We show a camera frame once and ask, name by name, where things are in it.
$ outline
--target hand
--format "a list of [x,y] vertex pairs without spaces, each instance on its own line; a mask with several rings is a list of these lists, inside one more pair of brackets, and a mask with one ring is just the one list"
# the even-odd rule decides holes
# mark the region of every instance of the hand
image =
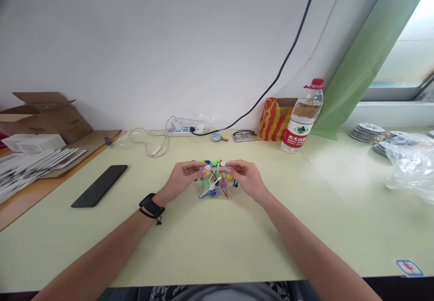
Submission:
[[152,198],[152,200],[160,207],[164,207],[168,202],[177,198],[186,190],[189,185],[200,178],[205,173],[205,169],[200,170],[207,164],[204,162],[189,161],[179,162],[170,174],[167,183],[164,187]]
[[271,193],[265,187],[256,164],[243,160],[226,162],[225,166],[233,168],[228,173],[237,180],[244,192],[260,203]]

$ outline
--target stack of discs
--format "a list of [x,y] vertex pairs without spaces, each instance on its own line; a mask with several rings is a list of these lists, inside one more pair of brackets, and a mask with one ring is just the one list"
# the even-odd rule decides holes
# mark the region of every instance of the stack of discs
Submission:
[[355,127],[351,133],[349,133],[350,137],[362,141],[365,143],[369,143],[375,140],[378,135],[384,133],[385,130],[377,125],[373,125],[367,122],[361,122],[357,127]]
[[378,154],[381,154],[382,156],[387,156],[386,154],[386,148],[384,147],[384,142],[381,141],[378,144],[375,144],[374,146],[372,146],[372,149],[374,151],[376,151]]
[[416,144],[417,141],[412,139],[411,134],[400,131],[391,131],[381,142],[375,144],[372,149],[382,156],[387,156],[387,148],[393,152],[393,146],[414,146]]

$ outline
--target black smartphone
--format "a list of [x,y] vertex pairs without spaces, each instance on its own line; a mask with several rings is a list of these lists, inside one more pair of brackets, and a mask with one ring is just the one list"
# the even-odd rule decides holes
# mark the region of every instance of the black smartphone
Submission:
[[73,208],[94,207],[128,168],[128,165],[111,165],[71,205]]

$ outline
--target window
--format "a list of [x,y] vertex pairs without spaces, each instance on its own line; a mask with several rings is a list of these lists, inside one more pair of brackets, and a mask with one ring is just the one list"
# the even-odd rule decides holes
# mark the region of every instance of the window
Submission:
[[420,0],[362,101],[434,101],[434,0]]

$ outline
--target forearm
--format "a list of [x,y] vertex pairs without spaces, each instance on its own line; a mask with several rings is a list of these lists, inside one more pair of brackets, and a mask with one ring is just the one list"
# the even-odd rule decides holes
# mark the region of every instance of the forearm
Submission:
[[267,194],[259,203],[323,301],[380,301],[377,294],[350,266],[311,233],[275,197]]
[[54,278],[34,300],[95,301],[115,279],[155,220],[139,211]]

